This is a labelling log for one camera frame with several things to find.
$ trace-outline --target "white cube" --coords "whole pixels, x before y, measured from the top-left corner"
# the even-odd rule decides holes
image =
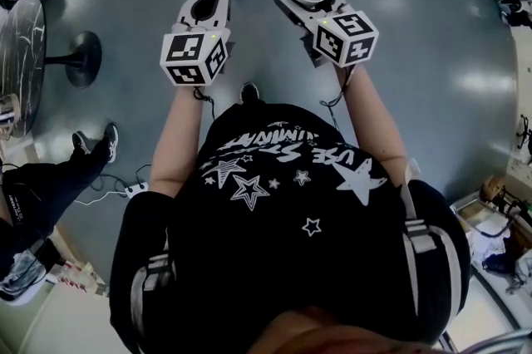
[[[221,31],[165,35],[160,67],[175,86],[209,86],[227,61]]]
[[[340,67],[372,58],[379,32],[364,12],[320,18],[313,49]]]

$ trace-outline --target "person's foot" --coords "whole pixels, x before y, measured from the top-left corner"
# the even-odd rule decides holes
[[[113,123],[107,124],[104,136],[109,139],[109,161],[112,164],[116,159],[116,146],[118,145],[118,129]]]
[[[260,99],[259,89],[253,82],[246,82],[240,88],[240,102],[250,104]]]
[[[89,139],[86,138],[85,134],[83,134],[81,131],[76,131],[74,134],[72,134],[72,144],[74,145],[74,149],[82,149],[86,155],[91,153],[87,147],[88,140]]]

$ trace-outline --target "power strip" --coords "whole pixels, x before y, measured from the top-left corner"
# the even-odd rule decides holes
[[[130,199],[143,191],[148,191],[148,183],[135,184],[126,188],[127,197]]]

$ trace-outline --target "blue-gray epoxy floor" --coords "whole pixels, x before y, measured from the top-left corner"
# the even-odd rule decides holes
[[[69,85],[60,66],[47,68],[34,126],[42,161],[66,160],[71,133],[94,138],[108,120],[121,138],[117,161],[106,168],[128,182],[150,163],[175,88],[159,68],[162,37],[184,0],[46,0],[48,56],[62,55],[78,32],[92,30],[103,44],[103,64],[90,88]],[[510,30],[494,0],[348,0],[380,29],[367,64],[424,179],[448,199],[468,194],[504,173],[515,123],[515,54]],[[330,121],[320,99],[338,91],[330,69],[314,69],[301,32],[272,0],[232,0],[233,56],[209,94],[216,113],[237,101],[247,80],[271,102],[305,107]],[[345,103],[335,109],[341,131],[354,142]],[[211,123],[204,108],[202,139]],[[142,176],[148,178],[149,170]],[[112,189],[107,181],[106,189]],[[88,189],[88,201],[100,194]],[[126,201],[110,195],[72,205],[62,223],[105,279]],[[150,211],[146,210],[146,219]]]

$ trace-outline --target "white star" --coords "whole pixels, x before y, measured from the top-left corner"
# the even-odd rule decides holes
[[[281,184],[281,183],[279,183],[276,179],[271,179],[271,180],[269,181],[269,188],[270,188],[270,189],[278,189],[278,187],[279,187],[280,184]]]
[[[269,196],[269,193],[259,185],[260,175],[246,180],[238,175],[233,175],[236,184],[239,185],[239,189],[234,192],[231,200],[243,199],[248,205],[249,210],[253,210],[255,204],[257,203],[257,198],[262,196]],[[246,190],[248,187],[251,187],[253,191],[251,193]]]
[[[199,168],[200,171],[204,170],[205,168],[207,168],[207,166],[211,166],[213,163],[212,162],[205,162],[204,164],[202,164]]]
[[[219,160],[218,164],[212,170],[208,170],[201,176],[205,177],[211,172],[218,172],[218,188],[221,189],[222,187],[224,187],[225,181],[227,180],[227,177],[229,177],[229,174],[231,174],[232,172],[246,172],[244,168],[236,164],[239,159],[240,158],[233,159],[228,162]]]
[[[310,181],[308,178],[308,171],[298,170],[298,174],[294,177],[294,181],[297,181],[299,185],[305,184],[307,181]]]
[[[288,124],[288,122],[280,121],[280,122],[274,122],[272,124],[269,124],[268,126],[283,126],[285,124]]]
[[[387,181],[386,178],[373,179],[370,177],[369,172],[372,170],[371,159],[364,160],[354,171],[336,162],[332,166],[345,179],[336,190],[351,190],[364,206],[369,204],[369,191],[382,186]]]
[[[307,218],[307,223],[302,227],[302,229],[308,233],[309,238],[311,238],[314,233],[322,232],[322,230],[319,228],[319,219]]]

